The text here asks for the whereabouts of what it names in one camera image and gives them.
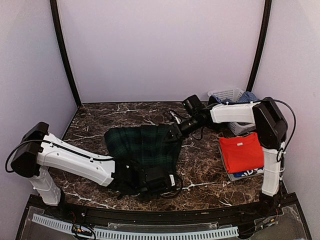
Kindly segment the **dark green plaid garment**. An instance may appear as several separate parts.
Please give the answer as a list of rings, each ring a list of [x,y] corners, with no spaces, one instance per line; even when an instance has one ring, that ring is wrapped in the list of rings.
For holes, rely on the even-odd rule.
[[[161,166],[175,174],[182,141],[165,142],[168,131],[166,124],[115,127],[104,134],[104,141],[114,158],[130,159],[142,167]]]

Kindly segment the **red t-shirt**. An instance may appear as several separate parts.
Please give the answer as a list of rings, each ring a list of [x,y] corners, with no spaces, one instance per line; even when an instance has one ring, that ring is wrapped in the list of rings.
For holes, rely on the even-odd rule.
[[[247,136],[221,137],[220,148],[229,174],[264,167],[264,153],[256,132]]]

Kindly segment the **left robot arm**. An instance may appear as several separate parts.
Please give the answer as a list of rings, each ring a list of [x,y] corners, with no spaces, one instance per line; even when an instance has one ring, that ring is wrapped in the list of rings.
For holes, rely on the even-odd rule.
[[[73,146],[50,133],[49,125],[38,122],[8,155],[7,173],[27,178],[43,202],[60,218],[70,206],[48,169],[55,168],[109,187],[121,196],[157,198],[176,190],[178,178],[163,166],[144,167],[133,158],[99,155]]]

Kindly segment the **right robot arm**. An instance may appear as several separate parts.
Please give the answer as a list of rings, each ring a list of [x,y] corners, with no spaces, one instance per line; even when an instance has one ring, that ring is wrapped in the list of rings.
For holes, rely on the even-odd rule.
[[[164,134],[165,142],[175,142],[187,138],[196,130],[209,124],[247,123],[254,124],[264,157],[264,174],[261,193],[273,197],[280,189],[283,158],[291,141],[287,137],[288,123],[278,104],[288,106],[284,101],[266,97],[249,103],[218,103],[207,106],[196,104],[196,95],[183,103],[190,115],[181,122],[169,125]]]

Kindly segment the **white laundry basket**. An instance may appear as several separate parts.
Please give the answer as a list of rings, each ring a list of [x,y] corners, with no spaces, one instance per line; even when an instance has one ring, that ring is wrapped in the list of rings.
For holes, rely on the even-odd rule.
[[[240,136],[256,129],[253,115],[253,106],[256,102],[250,103],[219,103],[210,111],[214,123],[228,123],[229,129],[234,135]]]

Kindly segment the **blue checkered shirt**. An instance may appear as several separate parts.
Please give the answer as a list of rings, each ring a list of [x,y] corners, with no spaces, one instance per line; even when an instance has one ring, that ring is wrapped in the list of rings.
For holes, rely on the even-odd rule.
[[[218,103],[237,103],[246,104],[250,102],[258,102],[259,99],[249,91],[242,91],[241,89],[231,89],[223,91],[211,91],[208,93],[209,97],[213,97]]]

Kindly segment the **grey folded garment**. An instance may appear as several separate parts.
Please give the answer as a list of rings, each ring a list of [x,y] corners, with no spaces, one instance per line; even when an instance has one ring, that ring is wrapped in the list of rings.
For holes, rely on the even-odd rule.
[[[219,150],[219,153],[220,153],[220,157],[221,157],[221,159],[222,159],[222,164],[223,164],[224,170],[226,171],[226,174],[227,174],[227,176],[228,176],[228,178],[229,178],[229,180],[230,180],[231,182],[235,182],[235,181],[239,181],[239,180],[242,180],[242,179],[247,179],[247,178],[251,178],[251,177],[256,177],[256,176],[263,175],[263,173],[262,173],[262,174],[257,174],[257,175],[253,175],[253,176],[235,178],[235,177],[233,176],[233,173],[229,173],[229,172],[227,171],[227,165],[225,164],[225,159],[224,159],[223,152],[222,152],[222,149],[221,149],[220,146],[218,147],[218,150]]]

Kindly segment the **blue printed t-shirt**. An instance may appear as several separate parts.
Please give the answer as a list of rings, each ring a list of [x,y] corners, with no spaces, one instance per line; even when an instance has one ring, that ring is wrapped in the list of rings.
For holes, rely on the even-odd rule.
[[[264,173],[264,168],[260,167],[260,168],[254,168],[251,170],[236,172],[236,173],[233,173],[232,175],[235,178],[244,178],[244,177],[250,177],[250,176],[259,175],[263,173]]]

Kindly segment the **right black frame post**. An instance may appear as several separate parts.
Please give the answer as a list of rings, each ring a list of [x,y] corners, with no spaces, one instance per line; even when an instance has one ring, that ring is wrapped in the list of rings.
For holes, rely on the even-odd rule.
[[[265,0],[257,47],[256,47],[256,51],[255,51],[255,55],[252,63],[251,72],[248,78],[248,83],[246,86],[247,92],[251,92],[255,85],[256,77],[258,74],[259,66],[261,63],[262,55],[263,55],[266,36],[268,32],[271,9],[272,9],[272,0]]]

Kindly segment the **black frame post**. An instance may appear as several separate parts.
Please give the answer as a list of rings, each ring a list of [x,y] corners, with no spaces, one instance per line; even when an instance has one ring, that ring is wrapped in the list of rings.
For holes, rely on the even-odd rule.
[[[72,73],[71,64],[69,61],[67,48],[64,41],[62,24],[60,21],[60,15],[59,15],[59,9],[58,9],[58,1],[50,0],[49,3],[50,3],[50,9],[51,9],[51,15],[52,15],[52,21],[54,25],[56,40],[58,43],[64,71],[67,77],[68,85],[72,93],[73,100],[76,104],[76,107],[79,108],[82,105],[82,102],[81,102],[80,95],[76,86],[76,82]]]
[[[252,63],[251,72],[248,78],[248,83],[246,86],[247,92],[251,92],[255,85],[256,77],[258,74],[259,66],[261,63],[262,55],[263,55],[266,36],[268,32],[271,9],[272,9],[272,0],[265,0],[257,47],[256,47],[256,51],[255,51],[255,55]]]

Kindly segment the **black front rail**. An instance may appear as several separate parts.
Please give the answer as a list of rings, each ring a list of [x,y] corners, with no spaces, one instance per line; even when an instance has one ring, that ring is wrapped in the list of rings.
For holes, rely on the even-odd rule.
[[[44,209],[45,213],[53,214],[63,220],[71,221],[75,219],[76,223],[94,226],[107,226],[110,223],[152,226],[204,223],[218,223],[220,226],[228,224],[246,225],[252,224],[260,218],[269,218],[282,213],[279,208],[264,211],[258,202],[232,207],[187,211],[115,210],[72,203],[64,203],[62,207],[59,207],[46,205],[42,200],[38,201],[38,205]]]

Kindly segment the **left black frame post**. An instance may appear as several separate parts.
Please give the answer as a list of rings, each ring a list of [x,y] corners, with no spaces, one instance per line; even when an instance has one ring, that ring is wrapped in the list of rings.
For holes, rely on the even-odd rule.
[[[76,104],[76,107],[79,108],[82,105],[82,102],[81,102],[80,95],[76,86],[76,82],[72,73],[71,64],[69,61],[67,48],[64,41],[62,24],[60,21],[60,15],[59,15],[59,9],[58,9],[58,1],[50,0],[49,3],[50,3],[50,9],[51,9],[51,15],[52,15],[52,21],[54,25],[56,40],[58,43],[64,71],[67,77],[68,85],[72,93],[73,100]]]

